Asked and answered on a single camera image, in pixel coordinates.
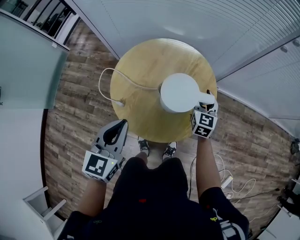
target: black shorts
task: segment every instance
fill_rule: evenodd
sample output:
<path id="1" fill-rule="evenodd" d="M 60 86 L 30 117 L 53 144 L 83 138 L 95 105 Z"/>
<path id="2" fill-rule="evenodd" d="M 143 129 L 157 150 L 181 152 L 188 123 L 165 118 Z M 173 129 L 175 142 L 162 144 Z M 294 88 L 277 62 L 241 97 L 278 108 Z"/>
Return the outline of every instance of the black shorts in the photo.
<path id="1" fill-rule="evenodd" d="M 188 181 L 179 158 L 164 161 L 149 169 L 139 157 L 130 158 L 124 165 L 109 202 L 136 199 L 187 198 Z"/>

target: railing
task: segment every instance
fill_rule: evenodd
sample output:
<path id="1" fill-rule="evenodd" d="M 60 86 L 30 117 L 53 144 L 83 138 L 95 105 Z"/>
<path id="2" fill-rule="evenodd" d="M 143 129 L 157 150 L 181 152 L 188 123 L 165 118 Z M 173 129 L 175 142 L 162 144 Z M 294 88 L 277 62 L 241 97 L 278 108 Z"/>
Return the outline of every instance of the railing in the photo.
<path id="1" fill-rule="evenodd" d="M 56 38 L 73 9 L 64 0 L 37 0 L 28 7 L 27 0 L 0 0 L 0 8 L 20 17 L 49 36 Z"/>

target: shoe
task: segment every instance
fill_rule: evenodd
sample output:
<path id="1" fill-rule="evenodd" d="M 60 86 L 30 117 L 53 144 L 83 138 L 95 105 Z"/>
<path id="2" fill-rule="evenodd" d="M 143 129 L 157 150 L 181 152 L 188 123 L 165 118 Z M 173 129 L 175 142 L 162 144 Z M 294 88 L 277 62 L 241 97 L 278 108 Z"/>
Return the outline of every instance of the shoe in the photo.
<path id="1" fill-rule="evenodd" d="M 173 157 L 175 151 L 177 149 L 177 142 L 171 142 L 167 145 L 167 148 L 165 149 L 161 159 L 162 161 L 165 159 L 165 158 L 171 158 Z"/>
<path id="2" fill-rule="evenodd" d="M 147 154 L 147 156 L 149 157 L 149 155 L 150 155 L 150 147 L 148 145 L 147 140 L 143 139 L 142 137 L 138 137 L 137 138 L 137 142 L 139 143 L 141 152 L 142 151 L 145 152 Z"/>

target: table top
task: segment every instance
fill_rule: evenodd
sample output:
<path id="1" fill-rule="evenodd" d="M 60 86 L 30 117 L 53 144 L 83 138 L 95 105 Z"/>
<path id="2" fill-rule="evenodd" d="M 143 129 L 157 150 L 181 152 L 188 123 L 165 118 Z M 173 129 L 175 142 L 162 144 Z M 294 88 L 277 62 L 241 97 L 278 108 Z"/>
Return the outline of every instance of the table top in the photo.
<path id="1" fill-rule="evenodd" d="M 209 89 L 217 98 L 217 83 L 207 60 L 193 47 L 172 39 L 153 39 L 131 48 L 116 68 L 133 82 L 158 87 L 174 73 L 194 78 L 200 91 Z M 119 119 L 127 119 L 129 130 L 157 143 L 179 141 L 191 136 L 190 114 L 169 113 L 160 104 L 158 91 L 143 90 L 126 81 L 117 72 L 111 80 L 111 98 L 123 99 L 125 106 L 112 103 Z"/>

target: laminate flooring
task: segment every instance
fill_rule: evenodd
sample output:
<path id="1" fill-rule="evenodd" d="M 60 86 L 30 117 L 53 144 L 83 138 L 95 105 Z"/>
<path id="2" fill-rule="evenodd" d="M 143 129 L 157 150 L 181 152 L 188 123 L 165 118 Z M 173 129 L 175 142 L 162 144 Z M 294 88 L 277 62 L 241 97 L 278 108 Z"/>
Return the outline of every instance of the laminate flooring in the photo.
<path id="1" fill-rule="evenodd" d="M 68 217 L 84 192 L 87 178 L 81 169 L 85 151 L 90 149 L 98 130 L 117 120 L 110 101 L 98 92 L 98 80 L 104 68 L 113 68 L 118 60 L 107 50 L 95 34 L 80 21 L 68 40 L 70 54 L 63 69 L 54 109 L 49 110 L 45 133 L 45 174 L 51 204 L 62 199 L 67 203 L 59 213 Z M 104 94 L 109 96 L 111 72 L 106 72 L 101 82 Z M 298 172 L 296 156 L 291 156 L 290 136 L 243 104 L 218 93 L 218 123 L 212 135 L 214 153 L 222 157 L 225 168 L 234 176 L 233 189 L 238 192 L 249 179 L 256 179 L 252 196 L 282 189 Z M 196 155 L 194 136 L 179 142 L 177 157 L 182 160 L 188 180 L 192 160 Z M 149 168 L 160 164 L 165 144 L 150 143 Z M 126 159 L 139 152 L 137 136 L 128 133 L 122 154 Z M 216 156 L 219 170 L 222 162 Z M 197 202 L 195 167 L 192 170 L 191 200 Z M 107 185 L 105 206 L 111 198 L 118 171 Z M 253 186 L 250 181 L 233 199 L 242 197 Z M 280 192 L 271 192 L 240 200 L 238 208 L 251 221 L 267 213 L 276 203 Z M 265 226 L 278 210 L 275 206 L 268 214 L 250 224 L 254 234 Z"/>

